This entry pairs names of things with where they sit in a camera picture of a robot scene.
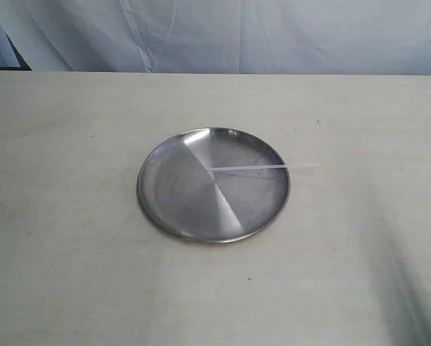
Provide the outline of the clear plastic straw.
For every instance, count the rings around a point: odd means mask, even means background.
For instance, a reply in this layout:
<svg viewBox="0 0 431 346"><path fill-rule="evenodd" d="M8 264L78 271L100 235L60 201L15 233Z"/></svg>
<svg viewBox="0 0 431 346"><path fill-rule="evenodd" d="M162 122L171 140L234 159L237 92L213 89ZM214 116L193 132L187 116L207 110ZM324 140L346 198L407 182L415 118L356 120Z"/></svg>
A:
<svg viewBox="0 0 431 346"><path fill-rule="evenodd" d="M270 165L253 165L253 166L231 166L231 167L208 167L208 172L229 172L229 171L244 171L256 169L305 169L319 167L319 164L270 164Z"/></svg>

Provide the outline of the pale blue backdrop cloth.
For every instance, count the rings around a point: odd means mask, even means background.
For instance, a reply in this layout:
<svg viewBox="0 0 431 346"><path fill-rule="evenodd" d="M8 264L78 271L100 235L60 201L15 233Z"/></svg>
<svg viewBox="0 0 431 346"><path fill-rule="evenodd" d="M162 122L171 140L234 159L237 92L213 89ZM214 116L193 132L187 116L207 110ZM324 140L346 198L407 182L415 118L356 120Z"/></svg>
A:
<svg viewBox="0 0 431 346"><path fill-rule="evenodd" d="M0 1L31 69L431 75L431 1Z"/></svg>

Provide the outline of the round stainless steel plate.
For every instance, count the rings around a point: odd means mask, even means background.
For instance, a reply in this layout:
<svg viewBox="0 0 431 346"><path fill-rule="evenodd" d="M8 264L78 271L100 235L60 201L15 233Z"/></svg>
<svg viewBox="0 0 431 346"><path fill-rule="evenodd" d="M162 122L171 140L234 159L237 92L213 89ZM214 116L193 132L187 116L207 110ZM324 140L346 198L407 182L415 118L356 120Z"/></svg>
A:
<svg viewBox="0 0 431 346"><path fill-rule="evenodd" d="M242 130L201 128L157 146L136 195L161 230L202 243L230 243L267 228L286 206L288 169L208 172L208 167L285 164L273 147Z"/></svg>

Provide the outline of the cream tablecloth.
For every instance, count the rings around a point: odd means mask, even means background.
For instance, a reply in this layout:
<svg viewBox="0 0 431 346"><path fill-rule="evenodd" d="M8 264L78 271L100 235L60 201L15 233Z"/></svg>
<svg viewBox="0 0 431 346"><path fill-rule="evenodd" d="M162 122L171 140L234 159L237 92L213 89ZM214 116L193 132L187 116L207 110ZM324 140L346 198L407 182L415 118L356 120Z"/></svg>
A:
<svg viewBox="0 0 431 346"><path fill-rule="evenodd" d="M293 166L233 244L135 197L208 126ZM0 71L0 345L431 345L431 76Z"/></svg>

